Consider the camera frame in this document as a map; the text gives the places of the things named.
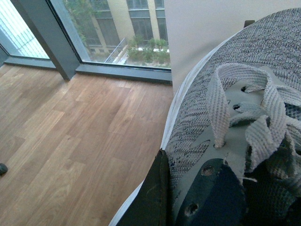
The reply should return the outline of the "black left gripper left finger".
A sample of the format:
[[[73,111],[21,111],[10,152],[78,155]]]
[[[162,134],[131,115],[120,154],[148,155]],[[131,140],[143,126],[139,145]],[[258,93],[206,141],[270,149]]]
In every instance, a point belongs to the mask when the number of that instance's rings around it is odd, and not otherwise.
[[[167,224],[169,165],[160,149],[142,186],[118,226],[165,226]]]

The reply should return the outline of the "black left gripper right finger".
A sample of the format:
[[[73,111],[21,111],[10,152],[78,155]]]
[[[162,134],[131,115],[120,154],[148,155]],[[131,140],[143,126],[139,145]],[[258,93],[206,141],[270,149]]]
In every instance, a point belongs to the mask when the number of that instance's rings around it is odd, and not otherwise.
[[[200,168],[179,209],[176,226],[237,226],[246,212],[244,188],[223,159]]]

